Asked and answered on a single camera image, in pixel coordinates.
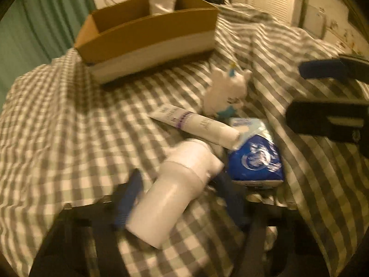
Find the blue white tissue pack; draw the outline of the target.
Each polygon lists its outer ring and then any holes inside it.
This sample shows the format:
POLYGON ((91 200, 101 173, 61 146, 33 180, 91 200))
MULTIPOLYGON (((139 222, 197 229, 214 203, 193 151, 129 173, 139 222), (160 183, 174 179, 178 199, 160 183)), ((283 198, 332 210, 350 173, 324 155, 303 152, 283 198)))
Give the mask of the blue white tissue pack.
POLYGON ((240 132, 240 142, 228 154, 227 173, 235 183, 274 188, 284 182, 280 153, 267 124, 257 118, 233 117, 230 126, 240 132))

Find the white spray bottle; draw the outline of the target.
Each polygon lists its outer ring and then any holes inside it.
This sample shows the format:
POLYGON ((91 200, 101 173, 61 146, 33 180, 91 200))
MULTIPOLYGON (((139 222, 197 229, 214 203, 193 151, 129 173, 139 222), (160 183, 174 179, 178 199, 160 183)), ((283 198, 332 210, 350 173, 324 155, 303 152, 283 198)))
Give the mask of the white spray bottle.
POLYGON ((172 147, 156 181, 129 215, 127 230, 150 246, 161 248, 190 202, 223 167, 204 141, 187 139, 172 147))

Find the white cream tube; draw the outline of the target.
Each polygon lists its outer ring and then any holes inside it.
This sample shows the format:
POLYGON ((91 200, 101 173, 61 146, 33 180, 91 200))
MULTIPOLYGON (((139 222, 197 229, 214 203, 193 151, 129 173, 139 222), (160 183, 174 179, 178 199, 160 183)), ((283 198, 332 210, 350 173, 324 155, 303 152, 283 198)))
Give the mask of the white cream tube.
POLYGON ((161 105, 149 117, 230 150, 240 138, 240 132, 225 123, 170 104, 161 105))

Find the white plush toy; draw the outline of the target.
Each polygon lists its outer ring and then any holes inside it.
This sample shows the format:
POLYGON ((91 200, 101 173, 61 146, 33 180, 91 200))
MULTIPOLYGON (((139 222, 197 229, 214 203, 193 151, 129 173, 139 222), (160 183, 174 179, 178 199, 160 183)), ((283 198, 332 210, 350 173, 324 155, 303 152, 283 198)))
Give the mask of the white plush toy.
POLYGON ((213 68, 210 77, 211 84, 203 97, 203 113, 221 121, 238 116, 252 72, 248 69, 237 72, 236 66, 232 65, 228 71, 213 68))

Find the brown cardboard box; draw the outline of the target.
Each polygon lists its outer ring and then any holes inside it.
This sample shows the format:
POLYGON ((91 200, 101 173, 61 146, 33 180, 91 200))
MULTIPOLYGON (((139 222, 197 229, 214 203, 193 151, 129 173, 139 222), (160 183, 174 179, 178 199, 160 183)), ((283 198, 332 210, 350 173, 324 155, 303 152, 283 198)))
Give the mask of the brown cardboard box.
POLYGON ((153 16, 149 0, 127 0, 88 15, 74 47, 99 84, 215 48, 219 9, 205 0, 177 0, 153 16))

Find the green curtain left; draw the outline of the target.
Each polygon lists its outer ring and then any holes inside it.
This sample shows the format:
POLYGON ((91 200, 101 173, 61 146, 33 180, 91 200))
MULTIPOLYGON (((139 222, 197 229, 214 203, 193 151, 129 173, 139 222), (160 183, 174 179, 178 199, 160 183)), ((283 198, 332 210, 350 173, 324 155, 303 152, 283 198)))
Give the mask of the green curtain left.
POLYGON ((15 0, 1 18, 1 101, 15 79, 72 48, 93 0, 15 0))

